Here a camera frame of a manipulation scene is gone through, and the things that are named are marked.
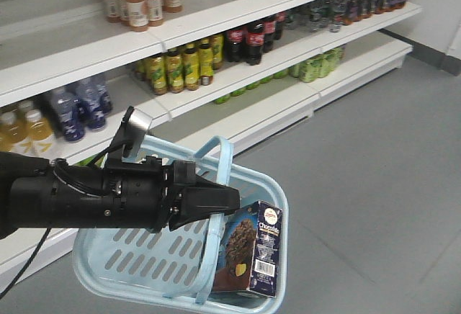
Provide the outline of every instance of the white bottle cap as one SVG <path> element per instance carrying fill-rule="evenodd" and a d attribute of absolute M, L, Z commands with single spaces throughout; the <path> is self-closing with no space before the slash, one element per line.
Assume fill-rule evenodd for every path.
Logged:
<path fill-rule="evenodd" d="M 5 125 L 12 125 L 16 122 L 16 115 L 14 112 L 5 112 L 2 116 L 0 116 L 0 121 Z"/>
<path fill-rule="evenodd" d="M 62 94 L 66 91 L 64 87 L 58 87 L 57 89 L 52 90 L 54 94 Z"/>
<path fill-rule="evenodd" d="M 28 122 L 38 122 L 42 118 L 42 113 L 40 110 L 32 109 L 26 113 L 26 120 Z"/>
<path fill-rule="evenodd" d="M 22 113 L 26 113 L 34 108 L 34 102 L 29 99 L 23 100 L 22 102 L 19 102 L 19 104 L 17 105 L 17 108 Z"/>

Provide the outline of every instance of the bottle cap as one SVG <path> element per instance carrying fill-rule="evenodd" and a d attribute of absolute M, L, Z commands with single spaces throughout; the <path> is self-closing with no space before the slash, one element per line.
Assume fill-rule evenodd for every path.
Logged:
<path fill-rule="evenodd" d="M 26 113 L 34 108 L 34 102 L 32 100 L 26 99 L 23 100 L 22 102 L 19 102 L 17 105 L 17 108 L 19 109 L 20 112 Z"/>
<path fill-rule="evenodd" d="M 0 116 L 0 121 L 5 125 L 12 125 L 16 122 L 16 115 L 14 112 L 5 112 L 2 116 Z"/>
<path fill-rule="evenodd" d="M 37 109 L 32 109 L 27 112 L 26 114 L 26 120 L 28 122 L 38 122 L 42 118 L 42 113 L 40 110 Z"/>

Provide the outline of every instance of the wire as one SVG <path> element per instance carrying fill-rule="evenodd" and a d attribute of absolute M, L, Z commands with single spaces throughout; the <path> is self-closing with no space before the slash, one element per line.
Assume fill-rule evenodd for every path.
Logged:
<path fill-rule="evenodd" d="M 34 261 L 35 257 L 37 256 L 38 254 L 38 251 L 40 250 L 40 248 L 42 248 L 44 242 L 46 241 L 48 235 L 50 235 L 50 231 L 51 231 L 51 228 L 47 228 L 45 233 L 43 234 L 42 238 L 40 239 L 40 241 L 38 242 L 37 246 L 35 247 L 34 251 L 32 252 L 32 255 L 29 257 L 29 260 L 27 260 L 27 262 L 24 264 L 24 266 L 19 270 L 19 272 L 17 273 L 17 275 L 13 278 L 13 280 L 8 284 L 8 286 L 5 288 L 5 290 L 3 290 L 1 293 L 0 293 L 0 300 L 5 297 L 5 295 L 12 289 L 12 287 L 16 284 L 16 282 L 19 280 L 19 278 L 22 277 L 22 275 L 24 274 L 24 272 L 26 272 L 27 268 L 30 266 L 30 264 L 32 263 L 32 261 Z"/>

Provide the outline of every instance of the white shelf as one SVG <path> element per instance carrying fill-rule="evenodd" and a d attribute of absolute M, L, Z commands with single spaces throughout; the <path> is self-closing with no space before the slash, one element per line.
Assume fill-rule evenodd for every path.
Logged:
<path fill-rule="evenodd" d="M 61 150 L 60 157 L 66 158 L 69 164 L 82 161 L 106 148 L 117 132 L 122 117 L 130 105 L 152 116 L 151 127 L 169 120 L 168 112 L 156 102 L 154 94 L 140 87 L 142 83 L 135 83 L 130 77 L 122 76 L 108 84 L 114 111 L 107 118 L 106 127 L 96 132 L 86 130 L 85 136 L 77 143 L 67 143 L 62 138 L 58 140 L 58 150 Z"/>
<path fill-rule="evenodd" d="M 100 15 L 7 39 L 1 44 L 0 106 L 161 51 L 151 34 Z"/>
<path fill-rule="evenodd" d="M 149 29 L 165 50 L 313 0 L 182 0 L 183 12 L 165 14 L 164 25 Z"/>
<path fill-rule="evenodd" d="M 379 32 L 349 44 L 347 57 L 329 76 L 305 84 L 287 77 L 272 80 L 222 105 L 207 104 L 153 129 L 154 135 L 197 149 L 214 135 L 235 143 L 236 153 L 263 140 L 314 109 L 398 67 L 411 46 Z"/>
<path fill-rule="evenodd" d="M 344 26 L 338 33 L 331 33 L 327 30 L 319 33 L 308 33 L 305 27 L 291 31 L 285 30 L 282 39 L 275 42 L 274 50 L 263 54 L 261 64 L 249 66 L 246 63 L 226 63 L 223 68 L 216 72 L 215 80 L 211 85 L 201 86 L 197 91 L 165 94 L 156 97 L 156 101 L 171 113 L 172 118 L 178 117 L 306 58 L 351 42 L 394 22 L 412 17 L 420 11 L 421 7 L 408 4 L 404 9 L 374 15 L 361 22 Z"/>

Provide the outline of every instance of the blue bottle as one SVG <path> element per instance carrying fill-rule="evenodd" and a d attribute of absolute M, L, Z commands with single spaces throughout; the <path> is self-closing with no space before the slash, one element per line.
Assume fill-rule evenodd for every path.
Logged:
<path fill-rule="evenodd" d="M 66 141 L 73 142 L 82 139 L 85 136 L 85 129 L 79 121 L 75 96 L 67 92 L 64 87 L 58 87 L 52 90 L 50 99 Z"/>
<path fill-rule="evenodd" d="M 99 102 L 99 93 L 91 83 L 91 79 L 80 80 L 75 91 L 85 111 L 86 126 L 92 130 L 103 128 L 106 125 L 106 117 Z"/>

